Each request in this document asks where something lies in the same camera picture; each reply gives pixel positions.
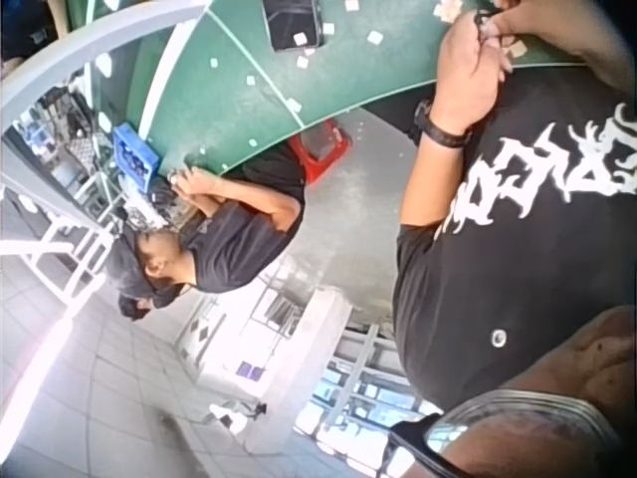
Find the blue crate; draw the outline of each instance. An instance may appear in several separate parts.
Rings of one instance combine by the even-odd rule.
[[[148,192],[150,180],[159,168],[159,156],[126,122],[113,130],[112,142],[119,170],[129,176],[141,192]]]

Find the watch strap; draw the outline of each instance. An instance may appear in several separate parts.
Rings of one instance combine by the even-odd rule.
[[[416,109],[414,123],[422,132],[427,134],[434,142],[450,148],[464,147],[471,133],[467,132],[462,135],[451,134],[437,127],[429,118],[431,112],[431,102],[421,102]]]

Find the smartphone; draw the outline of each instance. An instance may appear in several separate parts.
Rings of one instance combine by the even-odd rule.
[[[275,52],[316,48],[322,43],[318,0],[262,0]]]

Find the game table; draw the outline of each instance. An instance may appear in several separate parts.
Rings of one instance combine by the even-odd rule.
[[[86,24],[87,3],[95,4],[94,19],[110,13],[104,0],[68,0],[73,28]],[[133,3],[139,2],[121,0],[119,8]],[[214,0],[167,72],[151,117],[148,92],[173,32],[140,40],[129,58],[120,120],[142,126],[140,135],[162,157],[161,174],[183,165],[186,157],[222,173],[313,124],[434,82],[438,50],[450,26],[441,11],[478,6],[478,0],[318,3],[324,45],[275,53],[261,0]],[[511,48],[516,68],[577,63],[534,38],[520,38]],[[94,78],[98,97],[100,79]]]

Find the man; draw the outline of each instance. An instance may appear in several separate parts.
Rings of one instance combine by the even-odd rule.
[[[632,55],[592,1],[518,3],[503,5],[483,38],[473,12],[456,21],[433,105],[417,119],[394,328],[411,384],[443,410],[634,301]],[[517,33],[541,35],[592,72],[518,70],[499,86],[500,35]]]
[[[2,78],[68,34],[66,0],[2,0]]]
[[[153,309],[163,309],[168,307],[179,297],[183,292],[184,287],[174,286],[157,293],[152,297],[144,299],[133,299],[131,297],[119,295],[117,299],[117,305],[119,306],[119,312],[124,316],[131,319],[133,322],[140,321]]]
[[[224,177],[198,167],[175,177],[174,190],[207,219],[185,246],[175,232],[135,233],[124,225],[106,271],[128,298],[154,298],[180,285],[213,294],[243,287],[283,252],[303,221],[305,171],[284,142]]]
[[[395,426],[422,453],[402,478],[635,476],[635,313],[606,311],[498,389]]]

